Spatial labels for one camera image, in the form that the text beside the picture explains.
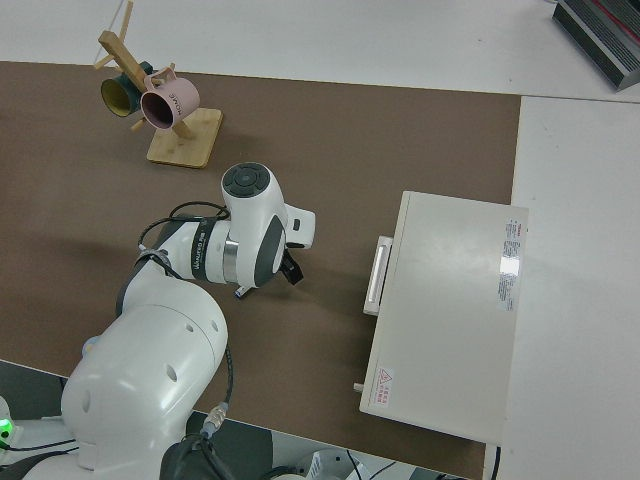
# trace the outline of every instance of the wooden base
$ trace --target wooden base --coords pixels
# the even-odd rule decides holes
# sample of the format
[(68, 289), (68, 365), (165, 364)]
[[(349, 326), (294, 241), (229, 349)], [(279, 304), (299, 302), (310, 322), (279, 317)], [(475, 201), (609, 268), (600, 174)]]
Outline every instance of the wooden base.
[(212, 108), (199, 108), (184, 122), (195, 137), (181, 138), (173, 130), (156, 130), (147, 159), (180, 167), (206, 167), (222, 123), (222, 112)]

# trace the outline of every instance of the wooden mug stand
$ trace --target wooden mug stand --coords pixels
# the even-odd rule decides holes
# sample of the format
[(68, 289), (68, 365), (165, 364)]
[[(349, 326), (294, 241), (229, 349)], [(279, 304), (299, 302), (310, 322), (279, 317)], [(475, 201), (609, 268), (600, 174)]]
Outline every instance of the wooden mug stand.
[[(131, 15), (129, 5), (125, 13), (121, 35), (118, 36), (114, 32), (105, 30), (98, 38), (109, 55), (96, 63), (95, 67), (102, 68), (110, 60), (114, 60), (136, 88), (144, 93), (147, 89), (144, 85), (146, 73), (123, 42), (127, 19)], [(145, 118), (141, 118), (131, 129), (138, 130), (145, 121)], [(147, 159), (167, 165), (204, 168), (211, 157), (213, 144), (221, 123), (222, 112), (220, 110), (198, 108), (183, 121), (175, 124), (172, 129), (157, 129), (149, 146)]]

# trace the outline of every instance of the brown mat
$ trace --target brown mat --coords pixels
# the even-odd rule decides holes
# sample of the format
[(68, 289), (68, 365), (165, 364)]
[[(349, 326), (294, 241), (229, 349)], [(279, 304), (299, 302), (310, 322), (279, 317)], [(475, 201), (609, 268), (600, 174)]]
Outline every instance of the brown mat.
[[(133, 120), (102, 105), (113, 72), (0, 72), (0, 358), (69, 375), (113, 320), (142, 228), (178, 203), (221, 201), (228, 167), (262, 162), (288, 203), (316, 212), (316, 241), (294, 252), (297, 287), (278, 277), (242, 301), (232, 286), (207, 287), (234, 351), (231, 417), (481, 476), (482, 444), (360, 413), (352, 386), (375, 328), (362, 306), (377, 237), (393, 234), (402, 191), (509, 203), (519, 97), (185, 75), (225, 115), (209, 166), (190, 170), (148, 162), (152, 129), (131, 133)], [(221, 367), (198, 408), (225, 382)]]

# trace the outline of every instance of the mug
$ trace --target mug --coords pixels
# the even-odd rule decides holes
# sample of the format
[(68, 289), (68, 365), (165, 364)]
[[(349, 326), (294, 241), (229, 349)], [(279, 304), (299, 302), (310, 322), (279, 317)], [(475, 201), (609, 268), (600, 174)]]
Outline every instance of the mug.
[[(153, 67), (147, 62), (142, 62), (140, 68), (149, 75), (153, 73)], [(133, 82), (124, 73), (115, 78), (109, 78), (102, 82), (100, 87), (102, 100), (107, 108), (118, 115), (126, 117), (140, 110), (140, 92)]]
[[(154, 85), (152, 80), (160, 75), (166, 79), (162, 85)], [(167, 129), (184, 120), (200, 105), (200, 95), (195, 85), (186, 78), (176, 77), (170, 67), (164, 68), (144, 79), (147, 91), (142, 94), (142, 113), (151, 125)]]

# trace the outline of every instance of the green indicator light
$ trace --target green indicator light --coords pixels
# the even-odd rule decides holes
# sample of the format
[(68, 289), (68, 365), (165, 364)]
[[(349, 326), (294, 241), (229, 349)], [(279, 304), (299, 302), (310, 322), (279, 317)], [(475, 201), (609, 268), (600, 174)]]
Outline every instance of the green indicator light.
[(13, 430), (13, 424), (7, 418), (3, 418), (0, 420), (0, 437), (7, 438), (11, 435), (11, 431)]

